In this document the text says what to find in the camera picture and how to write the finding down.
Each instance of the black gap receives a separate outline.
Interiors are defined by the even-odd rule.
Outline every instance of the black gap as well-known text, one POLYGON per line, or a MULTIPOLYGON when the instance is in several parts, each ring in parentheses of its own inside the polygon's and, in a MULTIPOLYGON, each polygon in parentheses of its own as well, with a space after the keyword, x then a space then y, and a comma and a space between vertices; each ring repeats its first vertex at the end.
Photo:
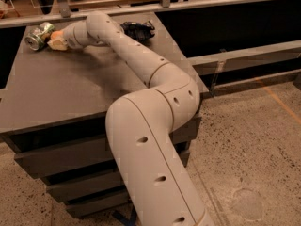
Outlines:
POLYGON ((156 12, 186 57, 301 40, 301 0, 156 12))
MULTIPOLYGON (((298 69, 301 69, 301 59, 299 58, 281 61, 278 63, 254 66, 251 68, 245 68, 241 70, 222 72, 218 75, 217 85, 227 84, 230 82, 237 82, 255 77, 261 77, 269 74, 289 72, 298 69)), ((213 81, 213 77, 213 74, 207 74, 202 75, 200 78, 204 82, 206 87, 209 88, 213 81)))
POLYGON ((86 195, 84 197, 81 197, 81 198, 78 198, 75 200, 70 200, 70 201, 68 201, 68 204, 76 204, 76 203, 80 203, 80 202, 88 202, 91 200, 104 199, 104 198, 109 197, 112 194, 116 194, 118 192, 123 192, 125 189, 126 189, 125 185, 113 187, 113 188, 107 189, 102 192, 97 192, 97 193, 86 195))
POLYGON ((34 132, 12 135, 10 139, 17 145, 21 152, 27 152, 70 140, 94 137, 101 134, 105 134, 105 117, 82 120, 34 132))
POLYGON ((25 26, 0 29, 0 89, 7 85, 25 29, 25 26))
POLYGON ((105 170, 116 170, 117 164, 115 160, 110 160, 107 162, 98 163, 95 165, 87 166, 80 169, 73 169, 69 171, 64 171, 56 175, 51 175, 46 177, 50 185, 60 184, 72 179, 84 177, 97 172, 102 172, 105 170))

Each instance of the floor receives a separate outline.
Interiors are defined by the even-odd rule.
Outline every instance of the floor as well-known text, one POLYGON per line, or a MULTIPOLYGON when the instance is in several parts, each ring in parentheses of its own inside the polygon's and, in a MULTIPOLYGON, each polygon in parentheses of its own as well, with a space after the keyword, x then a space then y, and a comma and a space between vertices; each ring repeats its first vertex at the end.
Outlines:
MULTIPOLYGON (((301 90, 277 78, 216 93, 202 104, 187 167, 215 225, 301 225, 301 90)), ((72 218, 3 142, 0 175, 1 226, 140 225, 130 204, 72 218)))

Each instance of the green can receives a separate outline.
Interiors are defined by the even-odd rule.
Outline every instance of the green can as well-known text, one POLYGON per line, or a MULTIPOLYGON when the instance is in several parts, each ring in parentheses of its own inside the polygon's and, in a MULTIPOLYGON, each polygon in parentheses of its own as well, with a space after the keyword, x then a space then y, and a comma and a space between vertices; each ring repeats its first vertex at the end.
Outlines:
POLYGON ((33 28, 25 37, 25 43, 29 45, 32 50, 42 49, 47 41, 50 39, 51 34, 55 31, 55 26, 48 22, 42 23, 38 27, 33 28))

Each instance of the workbench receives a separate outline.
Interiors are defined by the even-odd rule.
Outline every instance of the workbench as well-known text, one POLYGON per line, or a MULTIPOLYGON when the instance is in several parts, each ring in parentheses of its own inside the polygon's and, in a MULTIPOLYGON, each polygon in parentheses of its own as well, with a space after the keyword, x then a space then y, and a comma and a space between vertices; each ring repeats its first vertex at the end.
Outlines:
MULTIPOLYGON (((114 19, 120 24, 151 20, 156 34, 145 45, 188 72, 201 93, 206 91, 154 13, 114 19)), ((15 161, 32 178, 40 178, 72 216, 127 203, 106 139, 105 114, 120 96, 145 88, 110 47, 35 52, 22 40, 0 103, 0 137, 16 153, 15 161)), ((184 165, 199 123, 197 114, 170 135, 184 165)))

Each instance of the silver can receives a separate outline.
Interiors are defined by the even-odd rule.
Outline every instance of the silver can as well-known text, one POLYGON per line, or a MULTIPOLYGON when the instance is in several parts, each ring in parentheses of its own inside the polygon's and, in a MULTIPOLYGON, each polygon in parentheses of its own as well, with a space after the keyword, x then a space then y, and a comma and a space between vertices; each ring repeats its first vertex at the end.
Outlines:
POLYGON ((55 26, 45 22, 38 27, 33 28, 25 37, 25 43, 29 45, 32 50, 42 49, 47 41, 50 39, 51 34, 55 31, 55 26))

